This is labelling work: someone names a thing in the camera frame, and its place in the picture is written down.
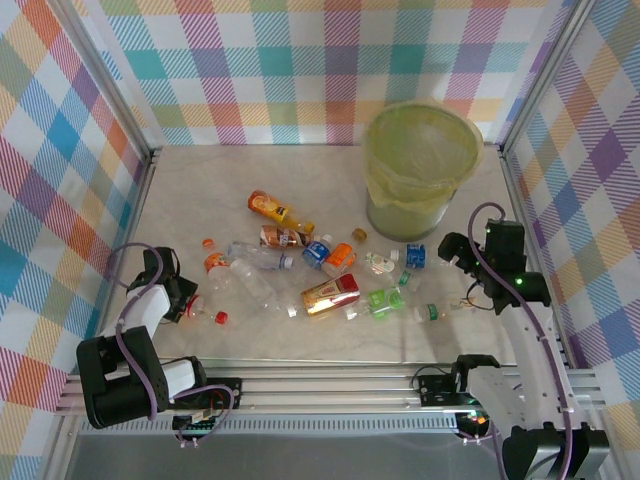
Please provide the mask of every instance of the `colorful checkered wall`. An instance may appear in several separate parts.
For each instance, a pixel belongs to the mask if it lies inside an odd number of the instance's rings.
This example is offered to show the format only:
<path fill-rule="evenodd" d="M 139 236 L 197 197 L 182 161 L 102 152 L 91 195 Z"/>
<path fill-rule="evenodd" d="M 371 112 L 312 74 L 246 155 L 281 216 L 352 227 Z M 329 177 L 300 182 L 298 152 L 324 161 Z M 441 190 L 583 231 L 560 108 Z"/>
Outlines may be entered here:
<path fill-rule="evenodd" d="M 599 0 L 514 170 L 580 366 L 640 471 L 640 1 Z"/>
<path fill-rule="evenodd" d="M 0 479 L 28 480 L 142 163 L 45 0 L 0 11 Z"/>
<path fill-rule="evenodd" d="M 149 142 L 188 145 L 353 144 L 428 97 L 495 141 L 573 1 L 74 3 Z"/>

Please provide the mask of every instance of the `gray floor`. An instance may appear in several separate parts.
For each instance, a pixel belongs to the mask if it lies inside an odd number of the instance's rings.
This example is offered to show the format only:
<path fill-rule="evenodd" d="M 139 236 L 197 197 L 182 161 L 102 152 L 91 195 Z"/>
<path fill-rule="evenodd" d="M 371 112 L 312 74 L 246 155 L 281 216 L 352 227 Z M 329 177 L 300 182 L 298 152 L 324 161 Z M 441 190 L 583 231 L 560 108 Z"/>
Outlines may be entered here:
<path fill-rule="evenodd" d="M 80 436 L 67 480 L 495 480 L 491 441 L 453 434 L 309 438 L 220 435 L 198 450 L 167 436 Z"/>

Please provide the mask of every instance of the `yellow bottle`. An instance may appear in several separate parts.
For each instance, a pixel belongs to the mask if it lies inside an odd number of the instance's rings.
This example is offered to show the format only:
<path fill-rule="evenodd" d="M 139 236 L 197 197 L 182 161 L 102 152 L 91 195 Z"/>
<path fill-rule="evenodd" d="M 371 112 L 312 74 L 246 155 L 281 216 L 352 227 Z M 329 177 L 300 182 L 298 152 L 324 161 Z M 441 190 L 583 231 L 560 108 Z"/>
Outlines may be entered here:
<path fill-rule="evenodd" d="M 311 233 L 315 225 L 311 222 L 302 222 L 295 218 L 291 207 L 282 205 L 280 201 L 262 190 L 255 190 L 249 197 L 248 207 L 265 217 L 271 218 L 285 228 Z"/>

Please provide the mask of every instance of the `red bottle cap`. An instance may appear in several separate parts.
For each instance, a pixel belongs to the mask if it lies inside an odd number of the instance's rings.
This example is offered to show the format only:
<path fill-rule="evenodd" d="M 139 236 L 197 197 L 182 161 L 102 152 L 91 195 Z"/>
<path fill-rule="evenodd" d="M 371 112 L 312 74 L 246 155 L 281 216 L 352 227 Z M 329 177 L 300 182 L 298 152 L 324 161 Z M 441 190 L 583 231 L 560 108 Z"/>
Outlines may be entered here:
<path fill-rule="evenodd" d="M 227 312 L 220 311 L 216 314 L 216 323 L 224 325 L 225 323 L 227 323 L 227 318 L 229 318 Z"/>

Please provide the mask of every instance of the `blue label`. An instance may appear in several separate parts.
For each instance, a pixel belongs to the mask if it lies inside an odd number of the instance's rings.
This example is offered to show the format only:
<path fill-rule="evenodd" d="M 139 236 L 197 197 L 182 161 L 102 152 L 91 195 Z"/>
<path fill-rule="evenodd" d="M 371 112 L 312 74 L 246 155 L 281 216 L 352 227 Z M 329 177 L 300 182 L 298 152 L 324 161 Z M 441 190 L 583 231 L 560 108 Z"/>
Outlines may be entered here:
<path fill-rule="evenodd" d="M 324 262 L 331 251 L 320 242 L 311 242 L 302 253 L 303 256 L 310 257 L 316 262 L 316 268 L 320 268 L 322 262 Z"/>
<path fill-rule="evenodd" d="M 427 263 L 427 252 L 424 245 L 414 243 L 407 245 L 407 267 L 424 268 Z"/>

